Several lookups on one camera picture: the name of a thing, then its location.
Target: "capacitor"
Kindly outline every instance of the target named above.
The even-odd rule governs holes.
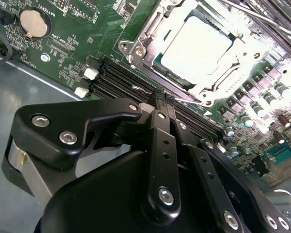
[[[288,121],[288,119],[285,118],[284,115],[279,115],[277,119],[286,128],[291,125],[291,123]]]
[[[243,170],[242,170],[242,172],[245,174],[245,175],[249,175],[249,169],[248,168],[244,168]]]
[[[274,131],[273,136],[276,139],[276,142],[278,142],[279,144],[283,144],[285,142],[285,139],[281,136],[281,134],[278,131]]]
[[[258,115],[258,117],[264,117],[266,115],[266,111],[260,105],[254,106],[253,110]]]
[[[243,150],[245,154],[251,154],[251,148],[247,147]]]
[[[279,105],[279,100],[273,95],[265,97],[265,100],[272,108],[276,108]]]
[[[248,116],[243,116],[242,122],[245,125],[245,127],[252,127],[254,125],[253,120]]]
[[[232,158],[236,158],[239,156],[239,152],[236,147],[231,147],[229,149],[229,152],[231,153]]]
[[[234,137],[234,130],[233,130],[233,127],[231,127],[231,126],[227,126],[226,128],[225,128],[225,130],[226,130],[226,134],[227,134],[227,136],[229,136],[229,137]]]
[[[248,165],[248,170],[249,170],[250,172],[253,172],[253,171],[255,170],[253,164],[249,164],[249,165]]]
[[[233,159],[233,157],[231,156],[231,153],[230,152],[225,152],[224,153],[226,156],[227,156],[227,158],[229,159],[229,160],[232,160]]]
[[[285,85],[281,85],[276,88],[276,90],[279,92],[280,95],[284,98],[289,98],[291,97],[291,90],[287,88]]]

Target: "connector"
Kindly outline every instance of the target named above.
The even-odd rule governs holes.
[[[15,22],[16,16],[0,9],[0,24],[9,25]]]

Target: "screw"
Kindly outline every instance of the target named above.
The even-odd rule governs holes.
[[[275,230],[277,230],[278,226],[277,226],[277,223],[273,220],[273,218],[270,217],[270,216],[268,216],[268,215],[266,215],[265,218],[266,218],[268,224],[269,224],[272,228],[274,228]]]
[[[260,53],[259,52],[257,52],[256,54],[254,54],[254,59],[258,59],[259,57],[260,57]]]
[[[288,210],[283,210],[282,213],[285,217],[288,217],[288,218],[291,217],[291,214]]]
[[[179,125],[180,125],[180,127],[181,127],[182,129],[186,130],[186,125],[185,125],[185,124],[183,124],[182,122],[180,122]]]
[[[278,220],[284,229],[289,230],[289,225],[286,223],[286,221],[283,218],[278,217]]]
[[[143,56],[143,54],[144,54],[144,49],[142,48],[142,47],[137,47],[136,48],[136,54],[139,56],[139,57],[141,57],[141,56]]]
[[[65,143],[67,145],[73,145],[77,142],[78,138],[77,136],[69,131],[64,131],[59,135],[59,139],[62,143]]]
[[[165,205],[172,205],[174,203],[174,196],[168,189],[161,188],[159,190],[159,197]]]
[[[44,53],[41,54],[40,59],[42,60],[42,62],[49,62],[50,61],[50,56],[46,52],[44,52]]]
[[[162,118],[162,119],[166,118],[162,113],[159,113],[159,117]]]
[[[130,109],[132,109],[134,111],[137,111],[137,109],[138,109],[135,105],[132,105],[132,104],[130,104],[129,107],[130,107]]]
[[[127,44],[125,44],[125,43],[121,44],[121,49],[123,51],[126,51],[127,50]]]
[[[35,126],[41,128],[49,125],[49,119],[46,116],[34,116],[31,121]]]
[[[173,6],[176,6],[179,5],[182,2],[182,0],[170,0],[170,2]]]
[[[210,149],[213,149],[213,144],[211,144],[210,142],[206,142],[206,146],[209,147]]]
[[[232,229],[234,230],[238,229],[238,222],[229,211],[224,211],[224,219]]]

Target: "motherboard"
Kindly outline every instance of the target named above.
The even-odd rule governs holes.
[[[79,97],[145,102],[163,89],[194,137],[245,174],[270,185],[290,176],[273,168],[291,163],[291,0],[0,0],[0,9],[16,17],[0,25],[14,59]]]

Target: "cable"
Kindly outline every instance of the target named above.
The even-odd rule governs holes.
[[[231,1],[229,1],[229,0],[221,0],[221,1],[224,2],[224,3],[226,3],[227,5],[230,5],[230,6],[232,6],[232,7],[235,7],[235,8],[238,9],[238,10],[241,10],[241,11],[243,11],[243,12],[246,12],[246,13],[249,14],[249,15],[252,15],[252,16],[254,16],[254,17],[257,17],[257,18],[259,18],[259,19],[261,19],[261,20],[263,20],[263,21],[265,21],[265,22],[267,22],[267,23],[269,23],[269,24],[275,26],[276,28],[280,29],[281,31],[283,31],[283,32],[285,32],[285,33],[291,35],[291,31],[290,31],[290,30],[288,30],[288,29],[286,29],[286,28],[280,26],[279,24],[277,24],[276,22],[272,21],[271,19],[269,19],[269,18],[267,18],[267,17],[264,17],[264,16],[262,16],[262,15],[260,15],[260,14],[258,14],[258,13],[255,13],[255,12],[253,12],[253,11],[251,11],[251,10],[248,10],[247,8],[245,8],[245,7],[243,7],[243,6],[240,6],[240,5],[238,5],[238,4],[235,4],[235,3],[233,3],[233,2],[231,2]]]
[[[5,37],[5,35],[2,32],[0,32],[0,40],[5,44],[6,48],[8,49],[6,56],[0,60],[0,66],[1,66],[12,58],[13,49],[10,42],[8,41],[8,39]]]

